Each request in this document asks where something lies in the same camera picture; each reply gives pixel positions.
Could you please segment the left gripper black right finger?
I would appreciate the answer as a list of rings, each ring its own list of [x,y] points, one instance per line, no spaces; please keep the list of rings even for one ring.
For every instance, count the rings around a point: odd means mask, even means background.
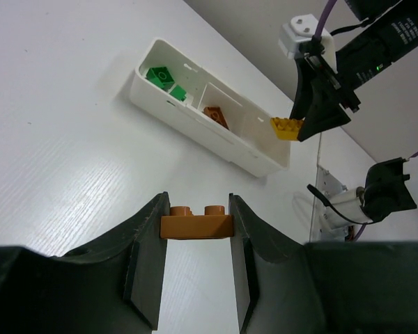
[[[299,244],[229,196],[241,333],[418,333],[418,242]]]

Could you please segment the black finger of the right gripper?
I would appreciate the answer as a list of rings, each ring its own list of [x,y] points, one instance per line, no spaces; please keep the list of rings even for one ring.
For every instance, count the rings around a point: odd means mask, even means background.
[[[341,87],[332,68],[317,57],[298,58],[297,89],[290,118],[301,120],[297,140],[340,127],[350,118],[340,106]]]

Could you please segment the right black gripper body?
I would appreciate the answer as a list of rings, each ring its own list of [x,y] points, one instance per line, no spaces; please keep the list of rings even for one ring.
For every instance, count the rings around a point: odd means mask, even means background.
[[[418,47],[418,1],[347,1],[364,29],[336,52],[346,93],[372,80]]]

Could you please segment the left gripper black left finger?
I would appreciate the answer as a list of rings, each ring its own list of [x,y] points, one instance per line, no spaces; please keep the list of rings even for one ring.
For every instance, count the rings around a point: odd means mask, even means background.
[[[152,333],[167,253],[169,196],[65,255],[0,246],[0,333]]]

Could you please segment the yellow lego brick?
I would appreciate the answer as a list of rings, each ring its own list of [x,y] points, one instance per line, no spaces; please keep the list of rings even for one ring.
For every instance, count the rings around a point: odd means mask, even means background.
[[[290,118],[271,118],[270,124],[276,137],[282,141],[298,141],[297,137],[304,124],[303,120]]]

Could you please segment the brown lego brick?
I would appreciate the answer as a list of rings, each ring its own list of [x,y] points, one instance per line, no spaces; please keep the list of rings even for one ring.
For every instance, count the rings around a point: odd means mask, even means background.
[[[218,106],[206,106],[203,108],[203,113],[208,116],[210,119],[215,121],[217,124],[223,126],[226,129],[229,129],[228,123],[222,110]]]
[[[233,235],[233,217],[222,205],[206,206],[202,215],[193,214],[187,206],[170,207],[160,220],[161,239],[225,239]]]

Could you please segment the green lego brick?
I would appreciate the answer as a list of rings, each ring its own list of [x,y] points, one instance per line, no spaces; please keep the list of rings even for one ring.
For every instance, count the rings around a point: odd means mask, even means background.
[[[146,73],[146,78],[149,82],[165,91],[168,91],[175,84],[175,80],[167,67],[149,68]]]
[[[184,102],[187,98],[187,91],[176,84],[170,91],[170,96],[174,97],[176,100]]]

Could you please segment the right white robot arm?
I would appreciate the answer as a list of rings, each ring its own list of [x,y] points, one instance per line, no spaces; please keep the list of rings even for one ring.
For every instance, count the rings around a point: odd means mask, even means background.
[[[349,1],[360,33],[340,49],[325,28],[333,7],[328,1],[320,17],[300,15],[281,27],[279,44],[297,68],[290,122],[298,141],[349,123],[359,110],[356,90],[418,47],[418,1]],[[418,207],[418,157],[372,166],[354,194],[326,198],[309,190],[331,228],[373,225]]]

